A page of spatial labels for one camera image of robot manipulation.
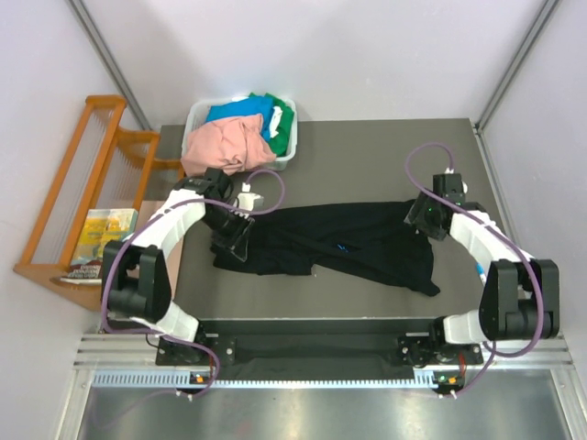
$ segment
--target wooden frame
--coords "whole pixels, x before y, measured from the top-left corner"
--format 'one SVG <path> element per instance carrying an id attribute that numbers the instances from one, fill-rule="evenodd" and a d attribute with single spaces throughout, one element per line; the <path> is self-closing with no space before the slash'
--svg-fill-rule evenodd
<path id="1" fill-rule="evenodd" d="M 126 105 L 127 103 L 122 96 L 88 96 L 86 98 L 85 108 L 73 132 L 70 143 L 65 150 L 63 160 L 57 169 L 47 198 L 41 206 L 39 216 L 23 250 L 20 261 L 14 267 L 14 271 L 19 275 L 58 293 L 74 303 L 80 304 L 82 307 L 95 311 L 100 310 L 100 286 L 78 286 L 60 281 L 60 277 L 69 268 L 75 246 L 82 233 L 83 223 L 88 210 L 96 207 L 115 150 L 119 149 L 129 159 L 132 167 L 141 170 L 138 188 L 132 201 L 132 207 L 136 210 L 140 209 L 150 172 L 153 168 L 181 168 L 178 160 L 169 161 L 174 163 L 162 163 L 167 161 L 155 160 L 155 152 L 160 139 L 159 133 L 153 131 L 130 131 L 118 126 Z M 39 241 L 43 236 L 51 212 L 58 200 L 63 183 L 70 170 L 73 158 L 78 151 L 88 122 L 94 112 L 104 110 L 109 112 L 110 118 L 106 123 L 104 137 L 98 147 L 87 183 L 83 188 L 82 196 L 75 209 L 72 225 L 67 232 L 63 247 L 60 249 L 59 261 L 51 264 L 33 263 L 33 258 L 39 247 Z M 149 145 L 146 154 L 139 155 L 133 153 L 133 148 L 137 144 Z"/>

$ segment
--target blue cloth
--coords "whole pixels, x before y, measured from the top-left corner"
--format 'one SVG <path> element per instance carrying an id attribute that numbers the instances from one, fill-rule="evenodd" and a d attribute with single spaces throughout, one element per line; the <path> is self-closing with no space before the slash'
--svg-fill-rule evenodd
<path id="1" fill-rule="evenodd" d="M 224 105 L 212 105 L 205 122 L 216 121 L 217 119 L 232 116 L 258 115 L 259 113 L 263 116 L 263 126 L 260 135 L 266 142 L 269 142 L 271 139 L 269 124 L 273 117 L 273 100 L 270 97 L 251 96 L 242 101 L 235 101 Z"/>

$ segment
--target clothes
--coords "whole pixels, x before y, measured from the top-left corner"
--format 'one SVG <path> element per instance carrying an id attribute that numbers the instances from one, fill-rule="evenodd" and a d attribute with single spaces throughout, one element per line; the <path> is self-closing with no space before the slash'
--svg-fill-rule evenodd
<path id="1" fill-rule="evenodd" d="M 277 126 L 282 120 L 282 114 L 283 110 L 280 107 L 277 105 L 273 107 L 273 116 L 271 117 L 271 122 L 269 123 L 269 134 L 271 139 L 277 136 Z"/>
<path id="2" fill-rule="evenodd" d="M 277 126 L 277 136 L 272 137 L 269 140 L 269 146 L 271 147 L 271 151 L 273 151 L 277 156 L 284 156 L 287 152 L 287 146 L 290 143 L 290 135 L 292 134 L 292 126 L 294 123 L 294 110 L 292 110 L 289 107 L 289 105 L 287 105 L 277 96 L 273 96 L 270 93 L 266 93 L 265 97 L 271 98 L 274 102 L 274 105 L 280 107 L 283 112 L 282 118 L 280 119 L 279 125 Z"/>
<path id="3" fill-rule="evenodd" d="M 261 115 L 235 116 L 208 122 L 190 133 L 182 165 L 188 176 L 202 175 L 206 168 L 226 174 L 251 170 L 275 160 L 260 136 Z"/>
<path id="4" fill-rule="evenodd" d="M 430 279 L 432 247 L 424 234 L 404 223 L 413 203 L 329 204 L 259 215 L 247 261 L 213 247 L 214 265 L 259 275 L 310 275 L 317 264 L 434 296 L 440 290 Z"/>
<path id="5" fill-rule="evenodd" d="M 224 117 L 231 116 L 251 116 L 261 114 L 263 116 L 263 124 L 260 130 L 263 139 L 269 142 L 271 139 L 269 133 L 269 123 L 273 116 L 273 100 L 265 96 L 251 96 L 241 101 L 234 101 L 224 105 L 212 105 L 210 113 L 208 113 L 205 122 L 216 121 Z"/>

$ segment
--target black pants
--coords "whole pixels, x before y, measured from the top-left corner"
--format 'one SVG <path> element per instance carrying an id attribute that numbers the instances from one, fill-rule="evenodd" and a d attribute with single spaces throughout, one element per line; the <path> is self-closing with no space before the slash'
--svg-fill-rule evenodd
<path id="1" fill-rule="evenodd" d="M 213 248 L 214 265 L 259 275 L 310 275 L 317 264 L 434 296 L 440 289 L 430 279 L 432 248 L 404 223 L 413 202 L 328 204 L 260 215 L 247 261 Z"/>

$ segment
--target wooden rack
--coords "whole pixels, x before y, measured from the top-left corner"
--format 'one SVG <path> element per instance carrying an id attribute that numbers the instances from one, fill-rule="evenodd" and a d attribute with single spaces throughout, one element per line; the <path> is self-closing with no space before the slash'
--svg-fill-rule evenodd
<path id="1" fill-rule="evenodd" d="M 100 309 L 100 286 L 60 280 L 67 273 L 88 210 L 140 209 L 153 170 L 178 170 L 157 160 L 160 135 L 119 126 L 121 96 L 88 96 L 60 167 L 14 271 L 90 310 Z"/>

